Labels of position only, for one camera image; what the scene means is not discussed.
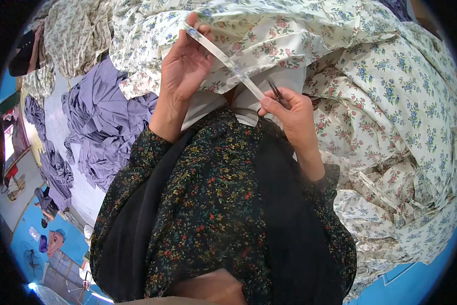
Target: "floral print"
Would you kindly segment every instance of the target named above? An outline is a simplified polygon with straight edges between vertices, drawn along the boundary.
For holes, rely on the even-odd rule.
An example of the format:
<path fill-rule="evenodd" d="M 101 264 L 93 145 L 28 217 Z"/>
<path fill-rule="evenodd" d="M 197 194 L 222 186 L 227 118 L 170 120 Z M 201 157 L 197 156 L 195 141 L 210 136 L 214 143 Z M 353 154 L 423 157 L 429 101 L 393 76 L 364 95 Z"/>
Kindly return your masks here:
<path fill-rule="evenodd" d="M 457 70 L 432 34 L 395 25 L 311 64 L 304 87 L 322 156 L 341 166 L 334 210 L 357 241 L 346 301 L 397 264 L 430 263 L 457 225 Z"/>
<path fill-rule="evenodd" d="M 271 302 L 263 210 L 253 165 L 262 138 L 256 127 L 240 124 L 228 106 L 213 111 L 193 127 L 196 134 L 183 150 L 161 198 L 146 260 L 146 297 L 164 296 L 179 281 L 225 268 L 243 284 L 249 304 Z M 129 165 L 112 182 L 98 214 L 91 241 L 95 281 L 102 244 L 122 206 L 149 178 L 171 144 L 143 131 L 132 146 Z M 305 197 L 315 202 L 330 253 L 347 294 L 356 272 L 354 241 L 332 209 L 338 166 L 326 167 L 324 179 L 308 182 Z"/>
<path fill-rule="evenodd" d="M 58 0 L 44 21 L 44 45 L 65 78 L 84 75 L 111 42 L 110 2 Z"/>
<path fill-rule="evenodd" d="M 338 48 L 393 35 L 394 20 L 378 32 L 373 25 L 383 16 L 363 8 L 353 1 L 118 1 L 113 4 L 110 58 L 118 70 L 134 73 L 120 84 L 127 98 L 150 91 L 159 94 L 162 58 L 195 10 L 201 22 L 212 26 L 217 48 L 247 75 L 276 65 L 304 68 Z M 221 82 L 224 85 L 215 93 L 222 94 L 235 87 L 240 80 L 224 67 L 216 62 L 200 89 Z"/>
<path fill-rule="evenodd" d="M 30 94 L 43 108 L 44 99 L 52 94 L 56 75 L 54 74 L 54 63 L 49 62 L 39 70 L 34 70 L 22 76 L 22 90 L 25 95 Z"/>

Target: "sleeve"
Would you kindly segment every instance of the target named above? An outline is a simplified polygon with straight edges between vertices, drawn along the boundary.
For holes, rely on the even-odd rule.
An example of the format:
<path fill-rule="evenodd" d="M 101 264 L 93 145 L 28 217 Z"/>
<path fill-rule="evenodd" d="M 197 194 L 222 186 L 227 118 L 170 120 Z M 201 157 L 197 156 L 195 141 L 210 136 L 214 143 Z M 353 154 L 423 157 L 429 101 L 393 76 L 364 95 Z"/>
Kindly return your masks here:
<path fill-rule="evenodd" d="M 342 293 L 346 296 L 354 282 L 357 269 L 357 253 L 354 239 L 333 210 L 333 201 L 337 196 L 337 183 L 340 168 L 335 164 L 324 164 L 325 176 L 316 182 L 307 180 L 305 196 L 315 202 L 315 212 L 322 223 L 329 251 L 335 258 L 344 287 Z"/>
<path fill-rule="evenodd" d="M 172 144 L 149 128 L 142 131 L 130 150 L 128 165 L 121 169 L 106 192 L 91 236 L 91 257 L 99 261 L 102 245 L 120 210 L 137 188 L 146 182 Z"/>
<path fill-rule="evenodd" d="M 29 66 L 30 59 L 26 61 L 23 57 L 15 56 L 8 65 L 8 73 L 13 77 L 26 75 Z"/>

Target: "lavender fabric pile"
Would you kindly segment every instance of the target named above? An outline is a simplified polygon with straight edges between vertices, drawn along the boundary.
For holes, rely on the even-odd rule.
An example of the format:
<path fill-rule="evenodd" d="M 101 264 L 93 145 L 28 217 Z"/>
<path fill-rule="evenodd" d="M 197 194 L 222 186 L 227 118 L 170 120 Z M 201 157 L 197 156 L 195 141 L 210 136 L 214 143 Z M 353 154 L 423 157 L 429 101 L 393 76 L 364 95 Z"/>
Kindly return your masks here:
<path fill-rule="evenodd" d="M 69 163 L 65 162 L 54 144 L 46 140 L 44 143 L 45 152 L 40 153 L 42 170 L 49 178 L 49 197 L 54 199 L 60 211 L 71 205 L 71 188 L 73 187 L 73 172 Z"/>
<path fill-rule="evenodd" d="M 118 87 L 127 77 L 107 55 L 63 95 L 63 112 L 71 132 L 64 142 L 68 161 L 75 162 L 71 143 L 80 144 L 79 171 L 91 186 L 104 192 L 127 165 L 130 148 L 147 127 L 157 103 L 153 93 L 127 100 Z"/>
<path fill-rule="evenodd" d="M 44 110 L 39 106 L 37 100 L 30 94 L 27 94 L 25 97 L 24 113 L 27 121 L 30 124 L 35 125 L 37 135 L 39 136 L 39 139 L 41 139 L 42 143 L 44 143 L 47 140 L 45 136 L 45 113 Z"/>
<path fill-rule="evenodd" d="M 71 188 L 74 177 L 69 163 L 64 161 L 54 144 L 45 135 L 45 113 L 36 99 L 31 95 L 25 97 L 25 118 L 30 124 L 34 124 L 39 139 L 44 145 L 44 152 L 40 153 L 41 175 L 49 181 L 49 197 L 54 199 L 60 211 L 64 211 L 71 205 Z"/>

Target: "pink cloth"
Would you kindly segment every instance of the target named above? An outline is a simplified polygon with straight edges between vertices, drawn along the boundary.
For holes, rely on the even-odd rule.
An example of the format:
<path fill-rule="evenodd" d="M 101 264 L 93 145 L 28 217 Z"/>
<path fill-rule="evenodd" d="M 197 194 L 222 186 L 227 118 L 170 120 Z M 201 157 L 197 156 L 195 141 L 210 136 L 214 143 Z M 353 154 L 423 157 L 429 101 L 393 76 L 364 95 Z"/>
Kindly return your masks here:
<path fill-rule="evenodd" d="M 54 253 L 64 245 L 64 236 L 58 232 L 49 231 L 49 245 L 47 247 L 47 256 L 52 257 Z"/>

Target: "black floral blouse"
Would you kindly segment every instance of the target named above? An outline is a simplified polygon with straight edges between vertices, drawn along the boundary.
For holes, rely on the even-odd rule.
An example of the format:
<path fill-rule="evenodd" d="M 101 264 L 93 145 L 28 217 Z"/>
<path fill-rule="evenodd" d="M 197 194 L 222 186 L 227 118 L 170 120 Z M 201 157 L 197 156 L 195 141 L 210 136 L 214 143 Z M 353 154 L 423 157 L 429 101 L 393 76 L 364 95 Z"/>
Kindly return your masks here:
<path fill-rule="evenodd" d="M 271 303 L 271 276 L 263 211 L 253 166 L 262 129 L 243 125 L 227 106 L 193 127 L 197 132 L 183 150 L 161 198 L 147 250 L 145 296 L 165 296 L 180 281 L 225 268 L 243 284 L 249 304 Z M 113 180 L 99 211 L 91 241 L 92 274 L 96 277 L 102 244 L 120 209 L 147 179 L 171 144 L 144 130 L 131 149 L 127 167 Z M 330 253 L 344 279 L 347 295 L 356 273 L 354 241 L 333 211 L 339 167 L 326 165 L 326 176 L 309 184 L 326 193 L 317 203 Z"/>

